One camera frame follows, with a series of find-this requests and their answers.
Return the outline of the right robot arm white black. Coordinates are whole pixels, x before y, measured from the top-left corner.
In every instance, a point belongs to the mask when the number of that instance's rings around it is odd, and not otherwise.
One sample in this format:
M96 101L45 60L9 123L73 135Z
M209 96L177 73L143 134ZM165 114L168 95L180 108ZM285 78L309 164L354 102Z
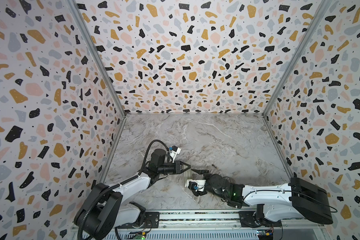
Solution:
M198 196L213 194L229 207L256 207L245 217L250 227L269 226L284 219L304 218L316 224L333 223L327 191L300 178L276 186L250 186L235 184L228 177L211 174L208 170L195 170L201 180L188 179L185 186Z

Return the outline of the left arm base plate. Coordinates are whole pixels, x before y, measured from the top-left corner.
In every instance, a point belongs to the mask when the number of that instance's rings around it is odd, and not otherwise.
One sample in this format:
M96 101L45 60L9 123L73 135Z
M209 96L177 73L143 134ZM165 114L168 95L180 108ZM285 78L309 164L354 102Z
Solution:
M140 213L133 222L124 223L118 226L119 229L157 229L159 227L160 212Z

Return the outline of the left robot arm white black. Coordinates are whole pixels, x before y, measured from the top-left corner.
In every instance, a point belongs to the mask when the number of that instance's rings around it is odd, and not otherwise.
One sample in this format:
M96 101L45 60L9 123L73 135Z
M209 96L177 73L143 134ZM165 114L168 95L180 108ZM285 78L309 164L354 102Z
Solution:
M128 202L132 196L148 189L168 175L180 175L191 168L176 160L181 148L156 149L145 154L141 169L132 177L112 186L95 185L74 218L78 227L77 238L88 234L89 240L102 240L115 227L132 224L140 227L146 223L146 208Z

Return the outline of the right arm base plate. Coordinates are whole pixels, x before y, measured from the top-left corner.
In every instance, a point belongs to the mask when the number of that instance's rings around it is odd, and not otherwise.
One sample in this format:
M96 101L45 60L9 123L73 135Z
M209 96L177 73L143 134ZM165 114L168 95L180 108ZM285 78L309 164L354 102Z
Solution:
M259 228L259 227L281 227L282 222L279 220L273 222L267 220L264 214L264 204L257 205L255 211L240 211L239 220L242 228Z

